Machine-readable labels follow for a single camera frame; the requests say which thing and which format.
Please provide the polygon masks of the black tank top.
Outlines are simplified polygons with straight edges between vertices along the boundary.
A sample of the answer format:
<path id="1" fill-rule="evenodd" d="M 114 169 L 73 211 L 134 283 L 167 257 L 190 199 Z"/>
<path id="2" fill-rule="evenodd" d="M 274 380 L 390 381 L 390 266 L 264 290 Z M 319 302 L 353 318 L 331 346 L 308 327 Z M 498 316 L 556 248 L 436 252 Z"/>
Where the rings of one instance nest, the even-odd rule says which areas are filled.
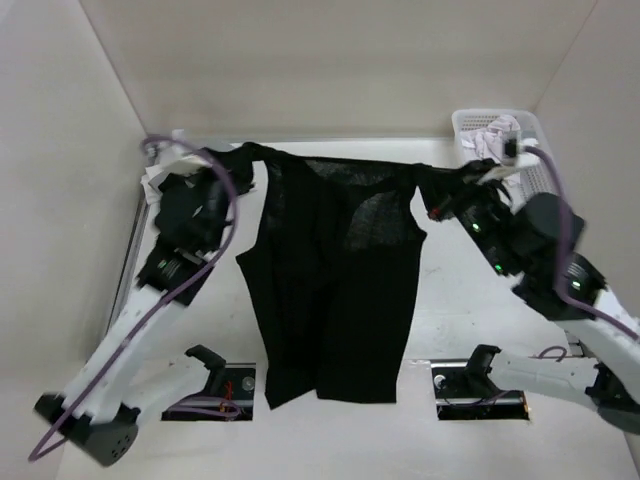
<path id="1" fill-rule="evenodd" d="M 417 298 L 426 237 L 411 212 L 463 183 L 453 169 L 296 156 L 246 143 L 217 159 L 268 183 L 256 241 L 237 257 L 268 359 L 265 397 L 278 408 L 308 392 L 389 404 Z"/>

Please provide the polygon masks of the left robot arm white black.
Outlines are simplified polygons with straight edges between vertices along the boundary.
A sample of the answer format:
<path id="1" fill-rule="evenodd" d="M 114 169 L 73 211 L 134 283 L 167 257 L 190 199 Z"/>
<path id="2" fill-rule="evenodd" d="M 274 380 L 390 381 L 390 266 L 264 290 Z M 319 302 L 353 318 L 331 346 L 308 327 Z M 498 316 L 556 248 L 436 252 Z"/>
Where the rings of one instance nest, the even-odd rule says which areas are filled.
<path id="1" fill-rule="evenodd" d="M 220 166 L 161 185 L 156 244 L 119 317 L 81 371 L 59 393 L 34 406 L 50 439 L 59 434 L 102 467 L 118 462 L 140 428 L 185 399 L 214 398 L 224 387 L 225 360 L 197 344 L 141 383 L 134 378 L 151 348 L 186 312 L 228 248 L 237 224 L 237 187 Z"/>

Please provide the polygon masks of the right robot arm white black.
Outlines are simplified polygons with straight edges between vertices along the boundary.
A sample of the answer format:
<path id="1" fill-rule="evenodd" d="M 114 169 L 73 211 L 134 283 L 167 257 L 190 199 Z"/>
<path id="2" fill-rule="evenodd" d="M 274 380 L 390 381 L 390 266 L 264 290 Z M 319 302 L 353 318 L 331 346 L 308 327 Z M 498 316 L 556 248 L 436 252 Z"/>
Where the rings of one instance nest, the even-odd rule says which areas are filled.
<path id="1" fill-rule="evenodd" d="M 562 354 L 552 363 L 480 344 L 464 367 L 436 376 L 439 398 L 470 397 L 483 409 L 512 391 L 571 402 L 609 425 L 639 432 L 639 322 L 604 276 L 574 247 L 585 226 L 566 201 L 538 193 L 516 211 L 497 183 L 466 183 L 431 207 L 434 221 L 457 219 L 494 272 L 516 276 L 513 293 L 534 312 L 590 350 L 588 359 Z"/>

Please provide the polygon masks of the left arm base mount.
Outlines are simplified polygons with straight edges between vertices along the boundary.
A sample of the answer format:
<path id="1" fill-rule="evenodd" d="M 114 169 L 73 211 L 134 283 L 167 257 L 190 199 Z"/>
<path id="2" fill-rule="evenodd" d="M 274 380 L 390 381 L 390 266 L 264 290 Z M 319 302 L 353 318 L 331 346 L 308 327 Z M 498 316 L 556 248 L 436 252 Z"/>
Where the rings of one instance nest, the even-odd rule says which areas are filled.
<path id="1" fill-rule="evenodd" d="M 162 413 L 165 422 L 252 421 L 256 387 L 255 363 L 228 363 L 203 345 L 185 351 L 209 372 L 204 387 Z"/>

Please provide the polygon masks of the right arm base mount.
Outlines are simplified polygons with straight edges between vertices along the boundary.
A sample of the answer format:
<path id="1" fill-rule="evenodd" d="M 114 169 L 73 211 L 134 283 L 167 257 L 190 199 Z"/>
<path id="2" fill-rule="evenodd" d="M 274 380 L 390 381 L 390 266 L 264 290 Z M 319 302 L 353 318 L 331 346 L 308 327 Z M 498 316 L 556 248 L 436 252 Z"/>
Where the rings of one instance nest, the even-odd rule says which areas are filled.
<path id="1" fill-rule="evenodd" d="M 430 362 L 436 414 L 441 421 L 529 420 L 522 391 L 500 390 L 488 378 L 501 350 L 479 345 L 469 359 Z"/>

